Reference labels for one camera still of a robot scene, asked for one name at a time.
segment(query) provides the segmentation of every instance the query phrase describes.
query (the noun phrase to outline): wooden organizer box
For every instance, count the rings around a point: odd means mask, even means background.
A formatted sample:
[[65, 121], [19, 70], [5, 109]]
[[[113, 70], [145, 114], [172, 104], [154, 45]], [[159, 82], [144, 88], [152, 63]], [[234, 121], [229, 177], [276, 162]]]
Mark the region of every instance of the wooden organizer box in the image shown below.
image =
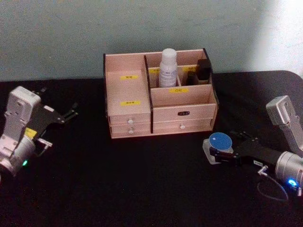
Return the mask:
[[[212, 131], [218, 101], [205, 49], [177, 51], [176, 87], [158, 87], [162, 52], [104, 54], [106, 116], [112, 138]], [[209, 79], [186, 86], [198, 60]]]

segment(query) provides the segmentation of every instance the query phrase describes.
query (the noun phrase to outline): bottle cap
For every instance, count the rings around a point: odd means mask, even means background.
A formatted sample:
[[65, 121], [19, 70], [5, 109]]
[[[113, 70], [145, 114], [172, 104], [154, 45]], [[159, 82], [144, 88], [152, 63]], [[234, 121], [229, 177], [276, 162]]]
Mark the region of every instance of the bottle cap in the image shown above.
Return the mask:
[[167, 48], [162, 51], [162, 63], [165, 65], [174, 65], [177, 63], [177, 52], [174, 49]]

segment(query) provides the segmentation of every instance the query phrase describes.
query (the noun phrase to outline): green led light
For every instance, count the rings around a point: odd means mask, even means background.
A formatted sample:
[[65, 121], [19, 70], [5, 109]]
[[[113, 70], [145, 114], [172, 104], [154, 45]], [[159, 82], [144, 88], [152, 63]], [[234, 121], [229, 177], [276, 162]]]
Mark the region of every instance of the green led light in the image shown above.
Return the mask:
[[25, 160], [22, 164], [22, 166], [26, 166], [27, 165], [27, 160]]

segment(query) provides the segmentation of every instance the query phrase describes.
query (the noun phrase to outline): white bottle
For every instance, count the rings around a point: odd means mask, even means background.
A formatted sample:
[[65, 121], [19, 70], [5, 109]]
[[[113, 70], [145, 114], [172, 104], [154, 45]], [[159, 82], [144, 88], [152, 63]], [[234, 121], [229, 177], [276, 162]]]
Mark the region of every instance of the white bottle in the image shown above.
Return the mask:
[[175, 87], [177, 82], [177, 52], [174, 49], [162, 51], [159, 87]]

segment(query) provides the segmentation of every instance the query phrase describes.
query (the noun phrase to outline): led light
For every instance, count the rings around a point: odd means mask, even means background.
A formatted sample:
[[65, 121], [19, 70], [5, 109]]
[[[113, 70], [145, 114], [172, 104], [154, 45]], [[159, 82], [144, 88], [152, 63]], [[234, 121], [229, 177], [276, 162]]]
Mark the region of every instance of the led light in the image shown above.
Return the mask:
[[25, 160], [22, 164], [22, 166], [26, 166], [27, 165], [27, 160]]
[[297, 183], [294, 180], [288, 180], [288, 183], [292, 186], [297, 186]]

